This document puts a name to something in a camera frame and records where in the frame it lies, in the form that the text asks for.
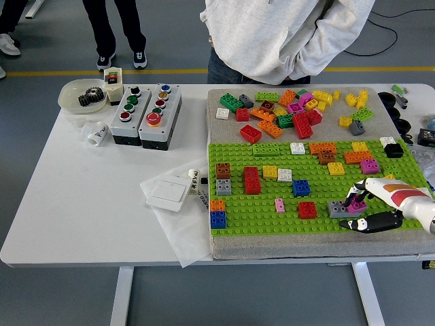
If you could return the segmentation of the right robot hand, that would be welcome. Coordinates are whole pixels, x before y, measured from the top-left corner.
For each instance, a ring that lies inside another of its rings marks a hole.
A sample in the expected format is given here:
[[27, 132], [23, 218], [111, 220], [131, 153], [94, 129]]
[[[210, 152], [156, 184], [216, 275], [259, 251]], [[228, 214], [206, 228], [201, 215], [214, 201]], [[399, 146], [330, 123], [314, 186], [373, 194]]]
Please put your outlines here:
[[338, 224], [348, 230], [365, 234], [399, 228], [404, 218], [416, 219], [430, 234], [434, 233], [434, 199], [421, 190], [401, 180], [367, 178], [354, 184], [347, 194], [344, 206], [352, 200], [363, 201], [364, 197], [378, 198], [395, 208], [369, 215], [365, 218], [345, 221]]

